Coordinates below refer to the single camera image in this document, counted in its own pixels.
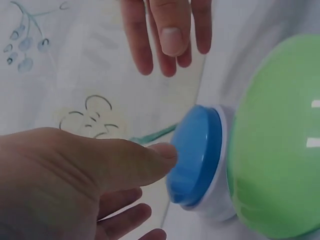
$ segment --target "white fabric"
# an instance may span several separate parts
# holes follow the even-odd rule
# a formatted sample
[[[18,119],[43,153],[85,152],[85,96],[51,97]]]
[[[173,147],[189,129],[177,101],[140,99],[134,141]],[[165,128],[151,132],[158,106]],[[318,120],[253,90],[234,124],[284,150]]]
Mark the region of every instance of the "white fabric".
[[[106,131],[105,124],[119,128],[108,127],[102,138],[142,137],[177,123],[195,103],[205,57],[194,47],[192,66],[179,68],[173,78],[163,77],[154,57],[152,75],[142,76],[132,61],[116,0],[16,1],[29,14],[24,14],[23,30],[17,4],[0,1],[0,135],[58,128],[63,120],[62,129],[86,137]],[[60,5],[68,9],[60,10]],[[33,66],[29,69],[27,61],[19,72],[26,50],[26,44],[20,49],[19,44],[27,37],[28,16],[34,16],[42,34],[31,21],[28,37],[33,43],[26,57]],[[20,38],[11,40],[14,30]],[[45,38],[50,47],[41,52],[46,46],[40,51],[38,42]],[[196,46],[193,33],[192,42]],[[8,65],[12,53],[18,57]],[[92,95],[107,99],[112,109],[101,97],[90,98],[86,109],[86,98]],[[169,139],[168,135],[161,141]],[[164,180],[143,188],[140,202],[150,204],[152,217],[123,240],[161,227],[169,203]]]

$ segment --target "finger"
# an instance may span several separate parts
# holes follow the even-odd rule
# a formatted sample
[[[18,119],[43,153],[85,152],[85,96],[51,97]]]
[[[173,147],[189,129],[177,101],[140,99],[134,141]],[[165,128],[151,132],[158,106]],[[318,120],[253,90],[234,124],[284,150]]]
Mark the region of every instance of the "finger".
[[[99,214],[97,219],[103,219],[124,207],[133,204],[142,197],[142,189],[140,187],[105,193],[100,198]]]
[[[189,44],[191,9],[188,0],[149,0],[164,54],[177,57]]]
[[[153,70],[153,57],[146,22],[146,9],[143,0],[121,0],[124,31],[136,67],[143,75]]]
[[[55,128],[38,128],[0,140],[19,145],[17,148],[36,149],[43,164],[53,165],[57,174],[88,195],[152,184],[177,162],[175,147],[167,143],[146,148],[123,139],[93,139]]]
[[[147,0],[146,1],[146,5],[148,8],[148,19],[149,19],[149,23],[150,23],[150,28],[152,31],[152,36],[153,36],[153,40],[155,43],[155,48],[156,48],[156,55],[159,61],[159,65],[162,71],[162,74],[168,78],[174,76],[177,72],[177,65],[176,65],[176,58],[175,57],[171,57],[168,55],[165,55],[162,51],[161,48],[161,43],[159,40],[159,33],[158,33],[158,29],[157,29],[157,25],[155,22],[155,19],[151,13],[150,10],[150,1]]]
[[[139,227],[151,216],[151,208],[146,204],[134,206],[116,216],[100,221],[108,240],[118,240]]]
[[[192,51],[191,51],[191,42],[189,42],[189,46],[186,51],[176,58],[179,66],[181,68],[187,68],[192,63]]]
[[[63,164],[70,165],[67,174],[92,182],[100,194],[150,185],[177,161],[175,147],[167,143],[146,148],[123,139],[93,139],[57,129],[36,132],[37,143],[54,149],[63,156]]]
[[[141,237],[139,240],[166,240],[167,234],[162,229],[154,229]]]
[[[207,54],[212,42],[212,0],[192,0],[195,37],[200,53]]]

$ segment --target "blue plastic lid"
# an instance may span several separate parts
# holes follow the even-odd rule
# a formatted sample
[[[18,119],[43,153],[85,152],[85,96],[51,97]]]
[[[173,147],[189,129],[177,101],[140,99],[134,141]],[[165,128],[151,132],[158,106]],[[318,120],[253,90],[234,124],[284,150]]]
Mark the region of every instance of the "blue plastic lid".
[[[186,207],[199,203],[210,186],[220,159],[222,124],[213,108],[194,106],[176,128],[171,143],[178,162],[166,179],[171,201]]]

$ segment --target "green bowl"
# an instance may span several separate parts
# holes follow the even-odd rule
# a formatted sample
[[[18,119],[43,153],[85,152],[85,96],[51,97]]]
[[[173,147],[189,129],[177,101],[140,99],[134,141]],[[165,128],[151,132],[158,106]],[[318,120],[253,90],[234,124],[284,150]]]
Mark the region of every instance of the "green bowl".
[[[235,116],[227,155],[239,219],[268,238],[320,227],[320,36],[276,47]]]

